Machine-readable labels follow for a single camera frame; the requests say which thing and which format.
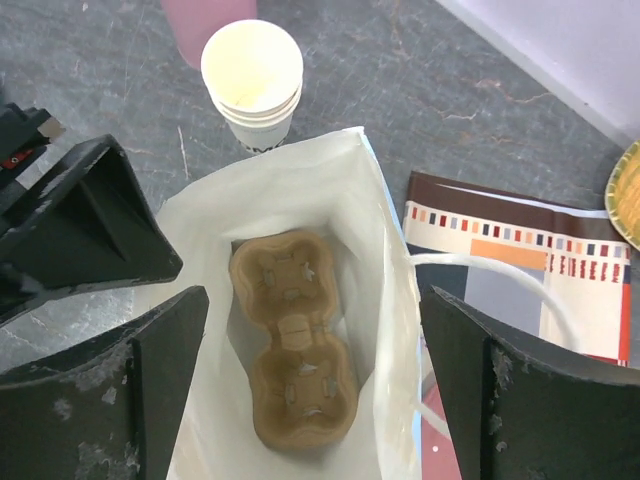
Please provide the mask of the brown cardboard cup carrier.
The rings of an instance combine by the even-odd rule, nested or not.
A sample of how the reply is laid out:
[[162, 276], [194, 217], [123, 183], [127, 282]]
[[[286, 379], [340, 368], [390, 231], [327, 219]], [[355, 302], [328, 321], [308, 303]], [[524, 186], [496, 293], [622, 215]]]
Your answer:
[[350, 353], [331, 330], [339, 300], [333, 267], [328, 243], [305, 230], [247, 240], [231, 258], [239, 306], [269, 336], [250, 387], [255, 431], [270, 448], [329, 445], [355, 420]]

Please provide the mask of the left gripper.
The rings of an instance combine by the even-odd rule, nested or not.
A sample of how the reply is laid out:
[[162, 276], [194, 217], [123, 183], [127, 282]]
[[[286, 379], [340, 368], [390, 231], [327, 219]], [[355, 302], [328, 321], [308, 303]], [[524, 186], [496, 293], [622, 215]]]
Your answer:
[[46, 109], [1, 106], [3, 320], [69, 291], [170, 281], [182, 268], [113, 136], [75, 145], [30, 188], [20, 184], [63, 132]]

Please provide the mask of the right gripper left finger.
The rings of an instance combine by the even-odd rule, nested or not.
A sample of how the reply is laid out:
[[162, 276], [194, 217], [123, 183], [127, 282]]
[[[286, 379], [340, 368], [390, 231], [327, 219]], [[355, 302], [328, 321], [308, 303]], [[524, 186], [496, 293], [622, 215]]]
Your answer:
[[2, 478], [166, 478], [208, 307], [204, 287], [192, 286], [2, 373]]

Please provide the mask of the blue white paper bag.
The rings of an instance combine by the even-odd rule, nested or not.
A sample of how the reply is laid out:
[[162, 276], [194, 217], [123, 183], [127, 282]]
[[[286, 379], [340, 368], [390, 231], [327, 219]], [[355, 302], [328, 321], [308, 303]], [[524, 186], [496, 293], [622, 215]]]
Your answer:
[[[424, 406], [430, 359], [419, 316], [417, 259], [406, 247], [371, 145], [350, 128], [212, 173], [167, 200], [158, 224], [183, 267], [141, 290], [138, 307], [201, 285], [204, 336], [168, 475], [172, 479], [426, 479], [421, 426], [447, 425]], [[350, 353], [355, 420], [339, 441], [277, 450], [258, 437], [250, 376], [268, 334], [243, 313], [229, 266], [247, 240], [305, 230], [334, 259], [331, 330]]]

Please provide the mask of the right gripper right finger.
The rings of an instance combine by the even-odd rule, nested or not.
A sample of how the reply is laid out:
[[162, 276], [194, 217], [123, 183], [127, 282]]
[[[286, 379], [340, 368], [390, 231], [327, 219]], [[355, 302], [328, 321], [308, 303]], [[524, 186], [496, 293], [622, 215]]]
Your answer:
[[437, 287], [420, 311], [462, 478], [638, 478], [638, 370], [554, 345]]

